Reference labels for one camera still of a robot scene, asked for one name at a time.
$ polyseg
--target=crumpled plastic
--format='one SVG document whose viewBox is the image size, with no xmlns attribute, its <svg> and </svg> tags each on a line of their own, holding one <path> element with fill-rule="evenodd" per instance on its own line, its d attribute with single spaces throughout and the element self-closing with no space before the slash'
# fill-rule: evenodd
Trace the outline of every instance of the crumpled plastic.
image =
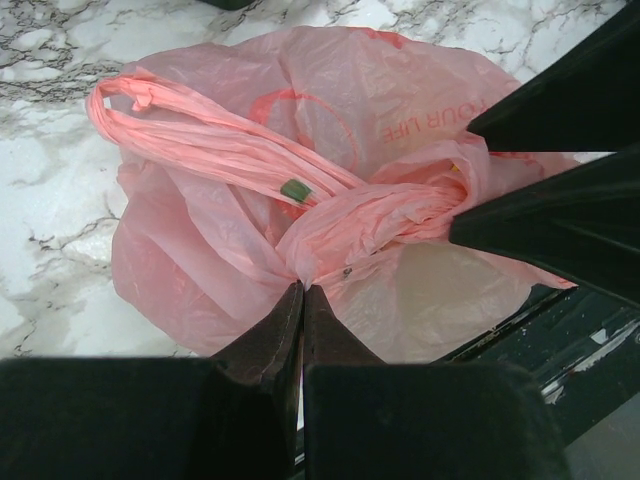
<svg viewBox="0 0 640 480">
<path fill-rule="evenodd" d="M 122 147 L 118 294 L 208 355 L 301 279 L 384 360 L 439 358 L 514 313 L 534 283 L 570 286 L 447 243 L 454 215 L 573 166 L 492 154 L 465 133 L 517 87 L 479 54 L 365 28 L 299 27 L 128 65 L 87 100 Z"/>
</svg>

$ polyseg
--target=green tape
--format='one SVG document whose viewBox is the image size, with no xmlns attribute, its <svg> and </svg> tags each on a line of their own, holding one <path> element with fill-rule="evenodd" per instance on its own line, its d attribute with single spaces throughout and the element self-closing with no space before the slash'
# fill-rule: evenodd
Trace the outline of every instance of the green tape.
<svg viewBox="0 0 640 480">
<path fill-rule="evenodd" d="M 311 194 L 311 189 L 299 180 L 292 178 L 280 187 L 280 193 L 285 197 L 294 199 L 298 203 L 304 203 Z"/>
</svg>

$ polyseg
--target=translucent plastic bag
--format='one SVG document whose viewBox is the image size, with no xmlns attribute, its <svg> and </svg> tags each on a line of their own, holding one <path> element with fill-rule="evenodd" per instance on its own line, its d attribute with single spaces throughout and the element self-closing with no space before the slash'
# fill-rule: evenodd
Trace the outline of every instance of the translucent plastic bag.
<svg viewBox="0 0 640 480">
<path fill-rule="evenodd" d="M 568 285 L 446 243 L 455 214 L 571 166 L 463 133 L 517 86 L 472 52 L 338 27 L 127 66 L 87 101 L 123 147 L 118 293 L 212 354 L 301 279 L 383 359 L 439 357 L 533 283 Z"/>
</svg>

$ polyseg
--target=gray marble pattern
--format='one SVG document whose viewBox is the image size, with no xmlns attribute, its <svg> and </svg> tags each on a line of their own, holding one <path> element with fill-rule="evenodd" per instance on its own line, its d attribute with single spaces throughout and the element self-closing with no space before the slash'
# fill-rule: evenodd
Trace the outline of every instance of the gray marble pattern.
<svg viewBox="0 0 640 480">
<path fill-rule="evenodd" d="M 154 52 L 297 25 L 351 25 L 477 51 L 526 81 L 622 0 L 0 0 L 0 356 L 188 355 L 120 300 L 118 149 L 89 124 L 96 81 Z"/>
</svg>

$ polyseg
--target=black pointed object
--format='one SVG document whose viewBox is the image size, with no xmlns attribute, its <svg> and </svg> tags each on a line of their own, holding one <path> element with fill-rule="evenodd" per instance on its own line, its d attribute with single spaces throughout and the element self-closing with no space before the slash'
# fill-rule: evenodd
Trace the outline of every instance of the black pointed object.
<svg viewBox="0 0 640 480">
<path fill-rule="evenodd" d="M 216 400 L 209 424 L 215 435 L 201 435 L 194 447 L 208 452 L 211 478 L 280 479 L 292 473 L 303 296 L 302 283 L 291 285 L 267 317 L 211 357 Z"/>
<path fill-rule="evenodd" d="M 490 151 L 616 152 L 640 140 L 640 2 L 468 126 Z"/>
<path fill-rule="evenodd" d="M 455 217 L 449 241 L 640 307 L 640 143 Z"/>
<path fill-rule="evenodd" d="M 304 298 L 304 364 L 384 365 L 336 318 L 317 285 Z"/>
</svg>

